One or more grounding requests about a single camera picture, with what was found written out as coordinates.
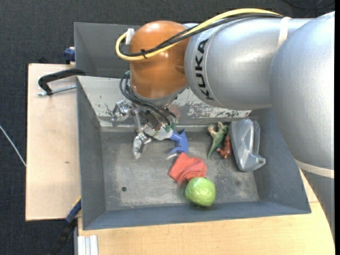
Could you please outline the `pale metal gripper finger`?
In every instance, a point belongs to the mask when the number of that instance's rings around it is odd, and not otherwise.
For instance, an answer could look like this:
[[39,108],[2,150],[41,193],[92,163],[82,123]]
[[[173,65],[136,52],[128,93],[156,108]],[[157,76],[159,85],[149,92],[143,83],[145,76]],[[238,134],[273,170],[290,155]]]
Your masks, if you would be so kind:
[[141,138],[141,153],[143,153],[146,145],[149,144],[150,142],[152,142],[152,138],[150,138],[150,137],[143,136]]
[[134,159],[138,159],[141,157],[144,146],[145,146],[145,136],[137,135],[133,140],[133,146],[132,146],[132,153],[133,153]]

